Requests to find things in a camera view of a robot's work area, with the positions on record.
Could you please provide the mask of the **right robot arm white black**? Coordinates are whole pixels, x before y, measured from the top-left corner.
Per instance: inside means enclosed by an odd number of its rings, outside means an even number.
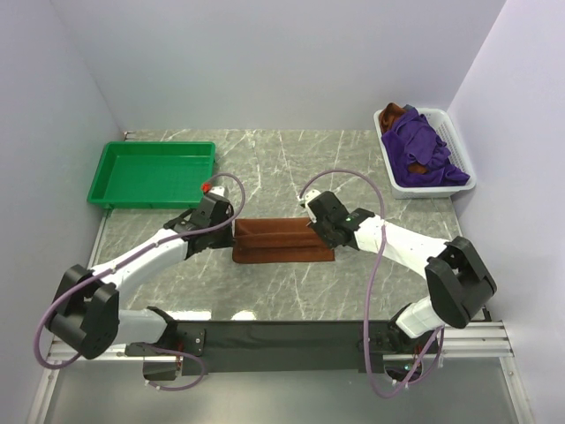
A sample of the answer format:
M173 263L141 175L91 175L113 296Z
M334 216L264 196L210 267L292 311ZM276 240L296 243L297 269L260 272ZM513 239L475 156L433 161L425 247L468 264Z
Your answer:
M397 352L409 352L422 335L440 326L465 328L497 292L495 281L467 238L432 238L363 208L350 212L330 191L308 192L301 206L310 218L310 228L327 247L348 246L379 254L426 280L428 295L392 319L388 341Z

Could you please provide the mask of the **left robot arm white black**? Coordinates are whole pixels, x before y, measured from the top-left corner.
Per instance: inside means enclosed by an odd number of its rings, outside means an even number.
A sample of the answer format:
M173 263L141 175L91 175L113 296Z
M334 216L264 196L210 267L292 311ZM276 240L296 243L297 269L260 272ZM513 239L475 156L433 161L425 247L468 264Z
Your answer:
M182 343L178 322L157 307L126 310L124 303L149 279L207 249L233 244L231 203L217 193L131 251L91 269L75 265L61 280L44 323L80 356L91 360L112 345L147 344L166 355Z

